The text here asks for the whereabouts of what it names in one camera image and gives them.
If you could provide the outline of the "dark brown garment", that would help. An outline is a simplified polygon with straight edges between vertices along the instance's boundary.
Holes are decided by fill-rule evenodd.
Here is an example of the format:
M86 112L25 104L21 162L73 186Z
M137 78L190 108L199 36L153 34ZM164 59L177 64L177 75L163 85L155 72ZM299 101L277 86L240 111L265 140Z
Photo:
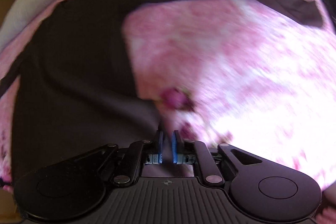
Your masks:
M160 117L139 99L122 23L148 3L179 0L65 0L42 21L1 80L19 80L12 130L13 182L108 143L151 139ZM304 26L321 27L314 1L256 0Z

